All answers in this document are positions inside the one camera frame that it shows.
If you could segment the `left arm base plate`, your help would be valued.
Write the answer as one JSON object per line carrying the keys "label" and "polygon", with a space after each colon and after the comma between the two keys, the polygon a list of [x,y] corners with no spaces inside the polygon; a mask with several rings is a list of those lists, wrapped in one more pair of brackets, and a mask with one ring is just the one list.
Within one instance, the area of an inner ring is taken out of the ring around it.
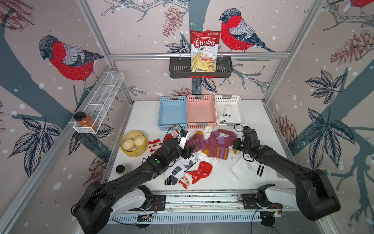
{"label": "left arm base plate", "polygon": [[145,203],[137,208],[139,211],[164,211],[166,206],[166,195],[153,195],[152,198],[147,198]]}

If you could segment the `purple yellow striped sock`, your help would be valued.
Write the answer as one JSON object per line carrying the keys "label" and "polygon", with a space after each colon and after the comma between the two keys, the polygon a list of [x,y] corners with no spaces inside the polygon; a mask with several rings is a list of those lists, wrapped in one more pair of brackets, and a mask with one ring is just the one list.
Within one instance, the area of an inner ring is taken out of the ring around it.
{"label": "purple yellow striped sock", "polygon": [[209,157],[227,160],[229,155],[229,148],[209,145],[208,139],[204,140],[202,131],[198,131],[186,142],[186,146],[192,145],[196,146],[194,152],[202,151]]}

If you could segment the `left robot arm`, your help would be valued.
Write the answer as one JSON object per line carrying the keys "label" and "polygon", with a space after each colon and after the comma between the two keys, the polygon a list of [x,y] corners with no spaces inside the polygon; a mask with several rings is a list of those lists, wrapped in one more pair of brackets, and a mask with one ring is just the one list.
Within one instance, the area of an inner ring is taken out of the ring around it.
{"label": "left robot arm", "polygon": [[182,148],[179,140],[169,138],[161,149],[129,173],[103,184],[91,183],[79,202],[72,206],[72,215],[84,233],[98,233],[111,218],[151,201],[152,193],[144,183],[163,174],[180,157],[190,158],[195,148],[194,145]]}

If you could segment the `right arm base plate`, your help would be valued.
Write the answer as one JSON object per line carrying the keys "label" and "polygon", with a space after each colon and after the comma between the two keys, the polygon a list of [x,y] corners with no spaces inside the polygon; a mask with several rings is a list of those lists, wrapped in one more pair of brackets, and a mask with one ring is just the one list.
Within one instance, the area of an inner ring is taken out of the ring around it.
{"label": "right arm base plate", "polygon": [[268,205],[260,205],[256,200],[256,194],[241,194],[238,201],[243,204],[245,210],[255,210],[255,209],[275,209],[282,210],[283,206],[279,203],[271,203]]}

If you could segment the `white sock two black stripes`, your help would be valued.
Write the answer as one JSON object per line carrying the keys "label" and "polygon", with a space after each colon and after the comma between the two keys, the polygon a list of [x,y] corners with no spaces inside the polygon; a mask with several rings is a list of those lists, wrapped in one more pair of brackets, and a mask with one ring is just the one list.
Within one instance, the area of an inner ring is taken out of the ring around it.
{"label": "white sock two black stripes", "polygon": [[231,105],[230,104],[225,105],[223,116],[225,117],[227,122],[231,119]]}

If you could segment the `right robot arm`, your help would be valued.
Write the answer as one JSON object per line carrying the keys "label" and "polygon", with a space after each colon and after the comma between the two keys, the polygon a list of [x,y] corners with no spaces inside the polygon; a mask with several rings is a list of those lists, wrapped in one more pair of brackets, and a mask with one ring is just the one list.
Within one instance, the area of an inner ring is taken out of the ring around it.
{"label": "right robot arm", "polygon": [[296,208],[311,221],[341,209],[339,199],[325,172],[298,165],[279,155],[271,147],[261,145],[256,131],[249,126],[244,126],[241,132],[243,136],[235,139],[233,148],[249,155],[261,166],[275,170],[295,186],[293,189],[275,184],[259,187],[256,199],[261,207],[277,203]]}

